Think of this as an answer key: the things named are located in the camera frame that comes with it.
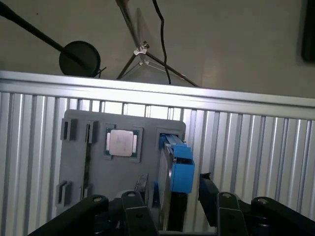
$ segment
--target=gray slot holder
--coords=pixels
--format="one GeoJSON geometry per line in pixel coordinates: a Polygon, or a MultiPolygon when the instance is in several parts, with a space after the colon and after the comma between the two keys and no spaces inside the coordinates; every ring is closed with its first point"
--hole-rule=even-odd
{"type": "MultiPolygon", "coordinates": [[[[78,110],[67,110],[64,114],[63,124],[65,122],[68,122],[68,125],[67,127],[63,125],[62,129],[62,134],[66,129],[67,135],[62,135],[60,180],[70,183],[70,187],[65,187],[65,200],[56,205],[57,214],[80,201],[86,141],[91,144],[89,185],[84,190],[86,196],[101,194],[112,200],[119,192],[134,189],[141,174],[148,174],[149,203],[151,203],[154,181],[158,179],[160,134],[175,134],[183,139],[186,129],[182,121],[78,110]],[[87,125],[90,126],[89,137],[87,137],[87,125]],[[138,131],[137,156],[106,155],[107,128],[138,131]]],[[[63,194],[64,185],[65,183],[61,182],[57,186],[56,198],[58,200],[60,200],[60,189],[63,194]]]]}
{"type": "Polygon", "coordinates": [[[72,141],[76,139],[78,119],[66,119],[62,120],[61,126],[61,140],[72,141]]]}

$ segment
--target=blue clip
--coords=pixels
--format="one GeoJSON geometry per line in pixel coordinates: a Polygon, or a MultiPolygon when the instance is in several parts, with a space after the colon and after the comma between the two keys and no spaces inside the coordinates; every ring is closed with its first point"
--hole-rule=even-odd
{"type": "Polygon", "coordinates": [[[176,135],[161,135],[161,142],[171,145],[173,158],[171,192],[191,193],[195,163],[193,161],[191,148],[183,143],[176,135]]]}

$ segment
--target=aluminum profile frame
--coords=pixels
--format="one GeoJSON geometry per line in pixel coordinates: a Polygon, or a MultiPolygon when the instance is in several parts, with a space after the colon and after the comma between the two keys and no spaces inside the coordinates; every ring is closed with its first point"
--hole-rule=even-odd
{"type": "Polygon", "coordinates": [[[265,195],[315,220],[315,99],[0,71],[0,235],[54,217],[67,109],[186,123],[195,178],[185,231],[207,231],[200,172],[248,202],[265,195]]]}

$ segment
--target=black round disc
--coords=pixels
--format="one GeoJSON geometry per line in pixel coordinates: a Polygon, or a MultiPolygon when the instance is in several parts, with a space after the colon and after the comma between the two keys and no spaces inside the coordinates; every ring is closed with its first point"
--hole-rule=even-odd
{"type": "Polygon", "coordinates": [[[82,77],[95,77],[97,75],[100,68],[100,55],[93,45],[83,41],[74,41],[64,48],[77,56],[85,66],[80,65],[61,52],[59,66],[63,74],[82,77]]]}

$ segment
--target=white wall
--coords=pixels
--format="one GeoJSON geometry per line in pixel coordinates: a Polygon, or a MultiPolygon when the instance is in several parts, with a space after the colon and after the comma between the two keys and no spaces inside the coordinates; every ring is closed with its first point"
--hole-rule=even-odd
{"type": "MultiPolygon", "coordinates": [[[[65,45],[93,44],[115,78],[134,50],[115,0],[4,0],[16,13],[65,45]]],[[[159,19],[150,0],[141,7],[144,39],[162,59],[159,19]]],[[[299,57],[305,0],[158,0],[165,18],[169,64],[204,87],[315,97],[315,66],[299,57]]],[[[13,23],[0,19],[0,69],[61,74],[59,54],[13,23]]],[[[167,79],[153,69],[133,78],[167,79]]]]}

